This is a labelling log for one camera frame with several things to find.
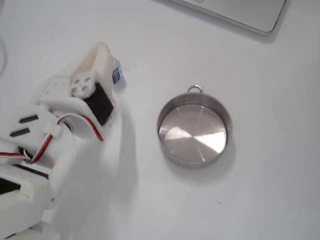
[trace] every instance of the white surface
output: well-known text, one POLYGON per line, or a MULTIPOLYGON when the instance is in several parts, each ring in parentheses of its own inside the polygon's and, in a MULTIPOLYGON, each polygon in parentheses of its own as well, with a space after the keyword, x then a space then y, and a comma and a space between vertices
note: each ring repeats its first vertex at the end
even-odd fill
POLYGON ((318 0, 291 0, 269 37, 169 1, 7 1, 1 122, 97 41, 127 81, 126 150, 85 152, 47 220, 69 240, 319 239, 319 22, 318 0), (164 160, 155 130, 192 84, 234 123, 231 148, 203 170, 164 160))

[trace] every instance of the wire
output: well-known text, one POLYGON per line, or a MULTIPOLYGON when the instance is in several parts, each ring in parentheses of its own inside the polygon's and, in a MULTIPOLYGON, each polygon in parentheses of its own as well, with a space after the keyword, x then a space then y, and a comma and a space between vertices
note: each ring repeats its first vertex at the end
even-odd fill
POLYGON ((19 153, 0 152, 0 158, 6 159, 26 159, 28 156, 19 153))
POLYGON ((97 127, 95 126, 95 124, 92 122, 92 120, 89 117, 82 115, 82 114, 67 113, 67 114, 60 116, 55 121, 53 127, 47 133, 47 135, 45 136, 44 140, 42 141, 39 149, 36 151, 36 153, 33 155, 32 158, 30 158, 28 156, 26 149, 23 149, 23 154, 0 152, 0 158, 5 157, 5 158, 24 159, 26 163, 34 164, 35 162, 37 162, 41 158, 41 156, 43 155, 43 153, 47 149, 50 141, 53 138, 52 132, 54 131, 55 127, 57 125, 59 125, 60 123, 62 123, 64 119, 69 118, 69 117, 75 117, 75 118, 79 118, 79 119, 83 120, 92 129, 92 131, 94 132, 94 134, 96 135, 96 137, 99 139, 100 142, 102 142, 104 140, 103 137, 101 136, 101 134, 99 133, 97 127))

